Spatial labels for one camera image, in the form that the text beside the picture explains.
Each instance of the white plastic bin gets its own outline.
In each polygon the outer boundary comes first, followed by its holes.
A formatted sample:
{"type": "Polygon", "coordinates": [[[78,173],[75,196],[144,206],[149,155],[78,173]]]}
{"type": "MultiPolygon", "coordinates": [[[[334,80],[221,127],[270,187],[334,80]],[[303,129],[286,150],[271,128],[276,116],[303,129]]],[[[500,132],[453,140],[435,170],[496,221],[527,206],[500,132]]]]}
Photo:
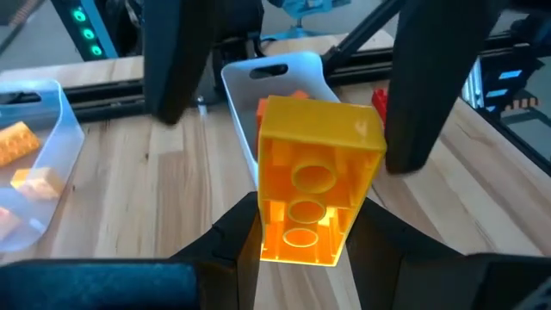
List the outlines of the white plastic bin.
{"type": "Polygon", "coordinates": [[[297,90],[303,90],[312,99],[340,102],[325,82],[320,56],[312,52],[287,53],[231,63],[222,70],[222,79],[233,124],[256,186],[258,163],[253,150],[257,137],[258,100],[270,95],[290,96],[297,90]],[[280,75],[257,78],[262,76],[262,70],[274,66],[283,66],[286,70],[280,75]]]}
{"type": "MultiPolygon", "coordinates": [[[[12,177],[21,169],[31,169],[32,176],[47,168],[64,187],[82,148],[84,133],[56,81],[1,83],[0,93],[35,93],[40,97],[35,102],[0,105],[0,130],[22,121],[40,140],[38,150],[0,167],[0,251],[18,251],[44,234],[59,197],[29,198],[14,189],[12,177]]],[[[0,152],[6,152],[5,143],[0,144],[0,152]]]]}

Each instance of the green led light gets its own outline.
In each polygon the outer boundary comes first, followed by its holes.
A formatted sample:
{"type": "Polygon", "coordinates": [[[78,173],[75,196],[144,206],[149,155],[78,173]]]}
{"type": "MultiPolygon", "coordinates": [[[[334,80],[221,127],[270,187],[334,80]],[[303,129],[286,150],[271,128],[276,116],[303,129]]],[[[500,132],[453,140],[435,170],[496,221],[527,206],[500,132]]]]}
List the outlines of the green led light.
{"type": "Polygon", "coordinates": [[[103,51],[99,46],[92,46],[90,48],[90,51],[96,56],[100,56],[101,54],[103,54],[103,51]]]}
{"type": "Polygon", "coordinates": [[[88,28],[84,29],[83,30],[83,37],[88,39],[88,40],[92,40],[94,38],[96,38],[96,34],[94,34],[94,32],[88,28]]]}
{"type": "Polygon", "coordinates": [[[75,9],[72,11],[72,16],[77,20],[77,22],[86,21],[86,14],[83,13],[80,9],[75,9]]]}

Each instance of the brick hollow tube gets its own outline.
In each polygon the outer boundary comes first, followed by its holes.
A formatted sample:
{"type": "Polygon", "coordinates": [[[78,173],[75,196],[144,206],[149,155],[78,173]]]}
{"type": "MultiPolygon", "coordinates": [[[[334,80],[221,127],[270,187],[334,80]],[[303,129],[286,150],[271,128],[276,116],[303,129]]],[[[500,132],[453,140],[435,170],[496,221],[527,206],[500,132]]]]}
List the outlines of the brick hollow tube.
{"type": "Polygon", "coordinates": [[[318,234],[310,227],[294,227],[283,233],[283,241],[293,247],[310,247],[317,244],[318,240],[318,234]]]}
{"type": "Polygon", "coordinates": [[[301,193],[323,194],[337,182],[335,158],[330,150],[308,148],[297,152],[291,175],[293,186],[301,193]]]}
{"type": "Polygon", "coordinates": [[[296,199],[289,203],[287,215],[290,220],[301,224],[315,224],[325,216],[326,208],[320,201],[296,199]]]}

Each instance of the toy brick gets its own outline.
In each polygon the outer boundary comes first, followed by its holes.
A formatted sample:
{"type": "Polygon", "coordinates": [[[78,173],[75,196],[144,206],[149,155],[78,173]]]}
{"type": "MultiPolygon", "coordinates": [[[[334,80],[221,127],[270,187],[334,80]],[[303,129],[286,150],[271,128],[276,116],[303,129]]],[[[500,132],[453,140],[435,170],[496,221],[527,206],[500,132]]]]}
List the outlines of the toy brick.
{"type": "Polygon", "coordinates": [[[40,147],[40,141],[22,121],[0,131],[0,167],[40,147]]]}
{"type": "MultiPolygon", "coordinates": [[[[302,91],[297,90],[295,91],[291,97],[297,98],[297,99],[308,99],[310,96],[302,91]]],[[[262,118],[264,116],[264,111],[266,110],[266,105],[268,104],[268,98],[263,98],[258,101],[258,107],[257,107],[257,137],[255,142],[255,153],[257,153],[258,149],[258,132],[260,131],[260,126],[262,125],[262,118]]]]}
{"type": "Polygon", "coordinates": [[[8,209],[0,207],[0,241],[4,240],[21,223],[8,209]]]}
{"type": "Polygon", "coordinates": [[[371,103],[379,113],[382,124],[387,124],[387,92],[383,89],[378,89],[373,92],[371,96],[371,103]]]}
{"type": "Polygon", "coordinates": [[[372,107],[270,96],[258,148],[261,259],[336,265],[386,147],[372,107]]]}
{"type": "Polygon", "coordinates": [[[65,186],[52,168],[17,170],[10,183],[14,189],[33,200],[59,198],[65,186]]]}

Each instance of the wooden surface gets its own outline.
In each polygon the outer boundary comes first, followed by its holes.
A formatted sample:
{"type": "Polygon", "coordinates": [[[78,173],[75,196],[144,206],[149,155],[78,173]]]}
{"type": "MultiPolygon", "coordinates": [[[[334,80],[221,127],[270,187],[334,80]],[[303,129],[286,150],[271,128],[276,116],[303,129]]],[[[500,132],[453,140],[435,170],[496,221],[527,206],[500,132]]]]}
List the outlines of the wooden surface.
{"type": "MultiPolygon", "coordinates": [[[[339,37],[272,43],[268,53],[312,49],[339,37]]],[[[387,47],[378,33],[364,48],[387,47]]],[[[0,80],[56,78],[63,85],[140,78],[142,59],[7,71],[0,80]]],[[[367,103],[371,84],[336,89],[367,103]]],[[[254,189],[227,107],[190,110],[172,128],[148,117],[83,125],[86,141],[45,236],[6,264],[31,257],[168,257],[254,189]]],[[[463,253],[551,254],[551,180],[458,101],[428,164],[384,170],[369,196],[463,253]]],[[[261,263],[258,309],[358,309],[346,253],[336,268],[261,263]]]]}

